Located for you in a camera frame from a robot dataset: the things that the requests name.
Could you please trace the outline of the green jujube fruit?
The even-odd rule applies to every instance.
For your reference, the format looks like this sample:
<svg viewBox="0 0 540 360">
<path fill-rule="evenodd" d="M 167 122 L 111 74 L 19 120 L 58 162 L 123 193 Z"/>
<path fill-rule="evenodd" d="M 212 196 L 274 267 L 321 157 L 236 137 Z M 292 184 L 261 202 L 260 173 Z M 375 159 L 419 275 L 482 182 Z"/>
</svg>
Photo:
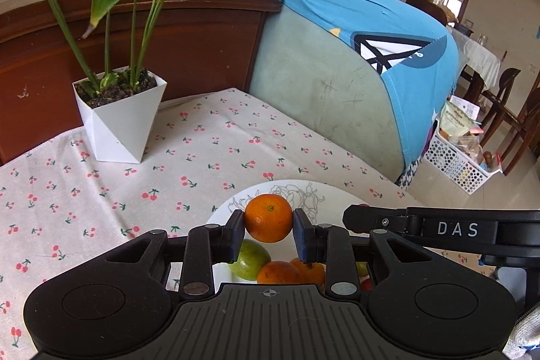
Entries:
<svg viewBox="0 0 540 360">
<path fill-rule="evenodd" d="M 363 261 L 359 261 L 356 263 L 356 268 L 358 271 L 358 274 L 360 277 L 365 277 L 369 275 L 369 272 L 367 270 L 367 263 Z"/>
</svg>

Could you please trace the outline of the orange mandarin cloth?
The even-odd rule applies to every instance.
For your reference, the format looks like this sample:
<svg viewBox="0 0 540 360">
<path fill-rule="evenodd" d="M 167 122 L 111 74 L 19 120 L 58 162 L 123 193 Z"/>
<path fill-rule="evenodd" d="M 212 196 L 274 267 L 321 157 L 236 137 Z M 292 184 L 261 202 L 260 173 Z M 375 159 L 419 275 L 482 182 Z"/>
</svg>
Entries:
<svg viewBox="0 0 540 360">
<path fill-rule="evenodd" d="M 256 281 L 259 284 L 293 285 L 304 282 L 301 271 L 289 262 L 270 261 L 258 272 Z"/>
</svg>

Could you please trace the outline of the orange mandarin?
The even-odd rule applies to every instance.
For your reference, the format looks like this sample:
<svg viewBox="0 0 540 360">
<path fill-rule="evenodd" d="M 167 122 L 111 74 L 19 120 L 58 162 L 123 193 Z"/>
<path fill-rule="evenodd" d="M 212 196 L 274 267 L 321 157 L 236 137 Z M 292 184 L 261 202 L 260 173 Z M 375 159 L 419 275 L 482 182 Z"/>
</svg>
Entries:
<svg viewBox="0 0 540 360">
<path fill-rule="evenodd" d="M 257 195 L 244 210 L 244 226 L 253 239 L 277 243 L 292 230 L 291 205 L 281 195 Z"/>
</svg>

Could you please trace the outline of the orange mandarin upper plate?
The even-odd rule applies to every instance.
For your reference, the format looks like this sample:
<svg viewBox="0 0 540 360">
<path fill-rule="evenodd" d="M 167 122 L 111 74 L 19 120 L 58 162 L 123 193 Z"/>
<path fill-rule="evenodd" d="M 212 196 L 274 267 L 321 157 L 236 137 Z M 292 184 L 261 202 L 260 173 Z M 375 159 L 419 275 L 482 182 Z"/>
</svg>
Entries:
<svg viewBox="0 0 540 360">
<path fill-rule="evenodd" d="M 305 283 L 315 284 L 319 289 L 324 289 L 326 284 L 326 269 L 321 263 L 304 263 L 299 258 L 294 258 L 290 263 L 299 270 Z"/>
</svg>

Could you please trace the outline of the green jujube on plate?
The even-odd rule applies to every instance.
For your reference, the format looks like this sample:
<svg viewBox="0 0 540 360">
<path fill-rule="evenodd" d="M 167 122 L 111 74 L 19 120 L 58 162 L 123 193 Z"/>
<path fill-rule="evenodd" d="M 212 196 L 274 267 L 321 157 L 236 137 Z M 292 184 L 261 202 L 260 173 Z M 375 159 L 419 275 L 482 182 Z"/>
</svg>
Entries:
<svg viewBox="0 0 540 360">
<path fill-rule="evenodd" d="M 270 261 L 270 254 L 262 245 L 251 239 L 243 239 L 238 258 L 229 268 L 243 280 L 256 280 L 259 271 Z"/>
</svg>

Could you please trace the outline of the houndstooth blanket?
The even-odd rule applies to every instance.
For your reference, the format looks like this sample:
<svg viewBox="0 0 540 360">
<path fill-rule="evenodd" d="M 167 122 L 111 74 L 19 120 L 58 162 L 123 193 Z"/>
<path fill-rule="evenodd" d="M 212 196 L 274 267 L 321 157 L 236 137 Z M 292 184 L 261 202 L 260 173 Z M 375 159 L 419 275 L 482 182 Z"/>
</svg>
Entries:
<svg viewBox="0 0 540 360">
<path fill-rule="evenodd" d="M 409 186 L 414 180 L 414 177 L 418 171 L 419 164 L 421 164 L 423 157 L 425 156 L 429 146 L 431 139 L 434 134 L 434 130 L 436 129 L 437 124 L 434 122 L 432 124 L 432 127 L 429 129 L 429 132 L 427 133 L 427 139 L 426 143 L 424 145 L 423 150 L 421 151 L 420 156 L 411 162 L 407 168 L 401 173 L 401 175 L 396 180 L 396 185 L 400 187 L 402 190 L 406 191 L 409 189 Z"/>
</svg>

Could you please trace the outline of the white plate with rose drawing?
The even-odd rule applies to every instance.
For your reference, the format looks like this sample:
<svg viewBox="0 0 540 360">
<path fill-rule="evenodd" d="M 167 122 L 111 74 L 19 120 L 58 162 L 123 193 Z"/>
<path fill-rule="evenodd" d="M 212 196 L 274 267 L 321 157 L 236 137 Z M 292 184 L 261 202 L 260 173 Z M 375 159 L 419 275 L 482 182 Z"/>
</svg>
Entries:
<svg viewBox="0 0 540 360">
<path fill-rule="evenodd" d="M 303 280 L 323 289 L 326 265 L 303 263 L 293 237 L 293 211 L 301 209 L 313 225 L 342 225 L 342 214 L 363 201 L 337 187 L 304 180 L 278 180 L 251 186 L 224 202 L 210 224 L 225 224 L 232 213 L 244 213 L 245 233 L 236 262 L 213 266 L 214 284 L 225 282 L 291 283 Z"/>
</svg>

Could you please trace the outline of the red cherry tomato on plate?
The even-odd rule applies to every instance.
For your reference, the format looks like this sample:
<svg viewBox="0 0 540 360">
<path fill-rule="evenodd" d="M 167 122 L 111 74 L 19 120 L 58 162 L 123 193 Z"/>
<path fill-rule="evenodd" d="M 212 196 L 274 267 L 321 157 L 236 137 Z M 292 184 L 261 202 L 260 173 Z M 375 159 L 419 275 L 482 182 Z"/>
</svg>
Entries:
<svg viewBox="0 0 540 360">
<path fill-rule="evenodd" d="M 371 278 L 366 278 L 360 283 L 360 290 L 362 292 L 370 292 L 373 290 L 373 281 Z"/>
</svg>

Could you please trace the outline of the white perforated plastic basket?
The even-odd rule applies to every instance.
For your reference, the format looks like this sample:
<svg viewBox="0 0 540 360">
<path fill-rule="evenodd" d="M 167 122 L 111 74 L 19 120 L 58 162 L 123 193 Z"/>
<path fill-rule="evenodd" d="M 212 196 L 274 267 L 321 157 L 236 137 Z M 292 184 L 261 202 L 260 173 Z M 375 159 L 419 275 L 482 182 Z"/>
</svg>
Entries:
<svg viewBox="0 0 540 360">
<path fill-rule="evenodd" d="M 492 169 L 484 168 L 444 139 L 438 129 L 434 130 L 424 159 L 468 195 L 474 194 L 491 177 L 503 171 L 500 155 L 494 155 Z"/>
</svg>

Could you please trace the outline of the dark wooden chair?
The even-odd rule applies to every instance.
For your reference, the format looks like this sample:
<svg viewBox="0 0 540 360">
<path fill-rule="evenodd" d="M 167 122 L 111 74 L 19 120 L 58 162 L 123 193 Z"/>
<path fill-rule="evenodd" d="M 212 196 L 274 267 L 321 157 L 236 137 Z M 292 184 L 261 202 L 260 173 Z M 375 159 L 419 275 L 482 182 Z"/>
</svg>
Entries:
<svg viewBox="0 0 540 360">
<path fill-rule="evenodd" d="M 501 162 L 513 150 L 519 140 L 522 144 L 510 163 L 504 167 L 504 174 L 510 172 L 519 163 L 525 151 L 532 147 L 534 155 L 539 157 L 539 88 L 533 88 L 523 105 L 523 112 L 515 115 L 507 107 L 506 103 L 510 97 L 513 83 L 521 72 L 518 68 L 510 67 L 504 70 L 499 80 L 499 90 L 496 95 L 486 90 L 481 95 L 491 102 L 491 108 L 482 120 L 482 125 L 487 128 L 487 132 L 481 139 L 481 147 L 484 147 L 491 136 L 496 133 L 503 122 L 510 124 L 514 131 L 513 138 L 502 154 Z"/>
</svg>

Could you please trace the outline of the snack bag in basket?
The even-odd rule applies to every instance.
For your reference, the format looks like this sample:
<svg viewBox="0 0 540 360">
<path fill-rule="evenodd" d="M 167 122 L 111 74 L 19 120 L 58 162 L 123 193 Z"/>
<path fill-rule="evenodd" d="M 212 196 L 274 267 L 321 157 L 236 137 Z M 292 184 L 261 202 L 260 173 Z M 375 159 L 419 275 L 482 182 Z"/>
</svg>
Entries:
<svg viewBox="0 0 540 360">
<path fill-rule="evenodd" d="M 451 102 L 446 102 L 443 106 L 438 120 L 438 128 L 447 140 L 483 133 L 483 129 L 474 120 Z"/>
</svg>

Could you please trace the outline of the cherry print tablecloth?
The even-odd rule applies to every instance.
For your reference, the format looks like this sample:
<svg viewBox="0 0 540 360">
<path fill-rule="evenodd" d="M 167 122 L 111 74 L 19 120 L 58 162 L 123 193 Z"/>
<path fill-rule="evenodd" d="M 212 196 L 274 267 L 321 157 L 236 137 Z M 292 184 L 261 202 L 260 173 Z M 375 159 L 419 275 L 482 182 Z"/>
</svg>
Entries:
<svg viewBox="0 0 540 360">
<path fill-rule="evenodd" d="M 359 157 L 238 89 L 159 111 L 140 164 L 97 161 L 78 128 L 4 165 L 2 358 L 34 354 L 22 313 L 43 281 L 154 228 L 184 235 L 239 192 L 288 180 L 303 186 L 286 197 L 312 214 L 329 204 L 316 184 L 370 205 L 414 205 Z"/>
</svg>

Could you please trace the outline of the white geometric plant pot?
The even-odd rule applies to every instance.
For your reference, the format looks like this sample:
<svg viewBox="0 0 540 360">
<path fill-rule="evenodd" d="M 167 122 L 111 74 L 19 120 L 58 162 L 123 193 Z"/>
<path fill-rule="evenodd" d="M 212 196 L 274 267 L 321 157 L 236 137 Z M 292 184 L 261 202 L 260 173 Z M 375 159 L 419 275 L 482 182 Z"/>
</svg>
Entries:
<svg viewBox="0 0 540 360">
<path fill-rule="evenodd" d="M 154 88 L 97 108 L 91 108 L 77 92 L 76 87 L 83 80 L 72 83 L 81 120 L 97 161 L 141 163 L 146 141 L 167 87 L 161 77 L 151 71 L 148 74 L 157 82 Z"/>
</svg>

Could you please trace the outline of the pale green sofa cushion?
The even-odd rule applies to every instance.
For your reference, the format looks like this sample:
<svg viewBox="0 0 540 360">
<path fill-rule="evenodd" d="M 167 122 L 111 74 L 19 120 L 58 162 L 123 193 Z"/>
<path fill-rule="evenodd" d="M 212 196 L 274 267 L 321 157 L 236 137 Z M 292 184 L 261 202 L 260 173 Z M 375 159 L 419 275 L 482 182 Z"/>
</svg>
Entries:
<svg viewBox="0 0 540 360">
<path fill-rule="evenodd" d="M 249 92 L 396 181 L 405 160 L 383 80 L 288 7 L 265 21 Z"/>
</svg>

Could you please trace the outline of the blue cartoon pillow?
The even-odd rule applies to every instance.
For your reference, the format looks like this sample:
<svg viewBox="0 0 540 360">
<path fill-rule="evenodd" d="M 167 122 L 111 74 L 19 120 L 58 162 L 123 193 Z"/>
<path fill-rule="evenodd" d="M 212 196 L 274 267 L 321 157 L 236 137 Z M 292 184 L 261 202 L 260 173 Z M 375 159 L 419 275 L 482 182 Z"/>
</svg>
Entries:
<svg viewBox="0 0 540 360">
<path fill-rule="evenodd" d="M 396 117 L 406 164 L 427 135 L 459 76 L 459 50 L 435 18 L 399 0 L 284 0 L 372 67 Z"/>
</svg>

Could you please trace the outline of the dark red wooden headboard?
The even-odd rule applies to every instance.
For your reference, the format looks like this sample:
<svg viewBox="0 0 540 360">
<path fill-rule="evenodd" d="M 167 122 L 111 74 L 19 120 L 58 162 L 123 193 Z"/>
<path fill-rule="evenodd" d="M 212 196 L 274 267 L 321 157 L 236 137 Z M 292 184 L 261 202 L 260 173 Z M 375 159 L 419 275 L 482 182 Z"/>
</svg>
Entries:
<svg viewBox="0 0 540 360">
<path fill-rule="evenodd" d="M 142 36 L 151 0 L 122 0 L 111 24 L 79 42 L 90 68 L 125 67 L 130 39 Z M 283 0 L 167 0 L 144 66 L 167 82 L 164 100 L 249 89 L 267 17 Z M 1 5 L 1 161 L 7 163 L 81 125 L 72 83 L 84 73 L 45 0 Z"/>
</svg>

